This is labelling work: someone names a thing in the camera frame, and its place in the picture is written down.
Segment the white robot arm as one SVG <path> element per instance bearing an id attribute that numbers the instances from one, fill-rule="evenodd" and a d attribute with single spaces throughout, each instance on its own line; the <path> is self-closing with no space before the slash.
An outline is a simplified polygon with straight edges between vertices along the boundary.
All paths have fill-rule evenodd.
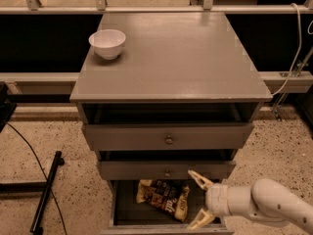
<path id="1" fill-rule="evenodd" d="M 228 186 L 213 183 L 194 170 L 188 174 L 205 191 L 205 209 L 188 225 L 190 230 L 232 215 L 269 226 L 292 223 L 313 234 L 313 207 L 275 180 L 262 178 L 252 186 Z"/>

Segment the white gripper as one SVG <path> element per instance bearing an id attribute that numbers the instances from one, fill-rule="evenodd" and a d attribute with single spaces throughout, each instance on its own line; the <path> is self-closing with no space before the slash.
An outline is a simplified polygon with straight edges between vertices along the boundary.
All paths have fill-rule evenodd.
<path id="1" fill-rule="evenodd" d="M 228 187 L 213 182 L 194 170 L 188 174 L 196 181 L 202 190 L 206 191 L 206 205 L 208 210 L 200 209 L 195 219 L 187 226 L 189 230 L 196 230 L 211 223 L 216 216 L 223 217 L 230 214 L 228 207 Z"/>

